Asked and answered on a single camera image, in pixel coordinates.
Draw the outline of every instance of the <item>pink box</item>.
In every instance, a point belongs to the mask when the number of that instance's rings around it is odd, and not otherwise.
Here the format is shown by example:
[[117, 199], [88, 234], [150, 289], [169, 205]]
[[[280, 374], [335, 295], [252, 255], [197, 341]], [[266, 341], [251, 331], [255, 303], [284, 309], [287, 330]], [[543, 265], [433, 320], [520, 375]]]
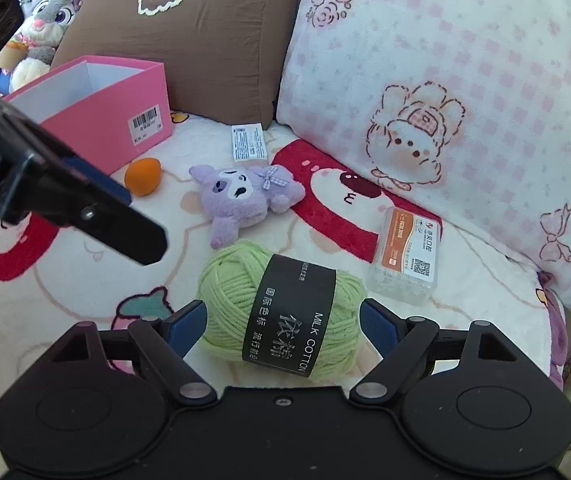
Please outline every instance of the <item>pink box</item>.
[[6, 100], [106, 174], [173, 130], [163, 63], [153, 61], [79, 57]]

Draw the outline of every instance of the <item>metal screw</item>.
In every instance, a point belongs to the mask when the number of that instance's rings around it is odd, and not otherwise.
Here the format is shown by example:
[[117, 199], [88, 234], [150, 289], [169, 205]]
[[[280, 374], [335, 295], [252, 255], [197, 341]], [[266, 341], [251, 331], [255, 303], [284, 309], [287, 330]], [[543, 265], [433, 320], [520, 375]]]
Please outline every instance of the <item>metal screw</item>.
[[84, 207], [81, 210], [81, 218], [83, 218], [86, 221], [94, 218], [95, 214], [96, 214], [96, 211], [94, 210], [94, 208], [92, 206]]
[[179, 393], [185, 397], [185, 399], [203, 399], [210, 395], [212, 388], [209, 384], [205, 383], [186, 383], [179, 389]]
[[363, 399], [380, 399], [387, 393], [387, 387], [381, 383], [361, 383], [357, 386], [357, 394]]

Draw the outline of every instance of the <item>pillow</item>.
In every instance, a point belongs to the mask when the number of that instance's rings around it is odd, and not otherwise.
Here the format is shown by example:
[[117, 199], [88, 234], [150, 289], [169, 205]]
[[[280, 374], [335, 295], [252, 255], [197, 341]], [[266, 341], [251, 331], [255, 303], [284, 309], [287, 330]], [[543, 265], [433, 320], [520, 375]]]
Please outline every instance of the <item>pillow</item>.
[[571, 0], [302, 0], [277, 118], [571, 308]]
[[160, 61], [172, 108], [267, 129], [298, 2], [85, 0], [53, 67], [86, 54]]

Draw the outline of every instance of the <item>orange egg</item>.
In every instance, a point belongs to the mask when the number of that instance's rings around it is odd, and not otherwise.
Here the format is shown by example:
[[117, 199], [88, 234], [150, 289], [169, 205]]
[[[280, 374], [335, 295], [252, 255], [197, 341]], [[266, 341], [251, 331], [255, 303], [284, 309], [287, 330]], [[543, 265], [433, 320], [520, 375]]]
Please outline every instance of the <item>orange egg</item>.
[[146, 196], [161, 182], [163, 169], [156, 158], [135, 160], [125, 171], [125, 187], [136, 196]]

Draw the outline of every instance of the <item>white label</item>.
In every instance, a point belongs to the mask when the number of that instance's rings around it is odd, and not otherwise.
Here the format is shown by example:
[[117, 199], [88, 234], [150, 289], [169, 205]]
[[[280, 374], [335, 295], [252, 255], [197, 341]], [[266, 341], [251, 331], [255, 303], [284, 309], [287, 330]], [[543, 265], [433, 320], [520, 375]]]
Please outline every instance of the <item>white label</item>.
[[161, 109], [158, 105], [145, 110], [136, 117], [128, 121], [130, 134], [134, 146], [138, 146], [144, 140], [149, 139], [154, 134], [158, 134], [163, 129], [161, 120]]
[[438, 223], [414, 215], [414, 229], [403, 257], [403, 272], [432, 283], [435, 280], [438, 244]]
[[267, 160], [267, 148], [261, 124], [232, 126], [232, 152], [236, 162], [240, 160]]

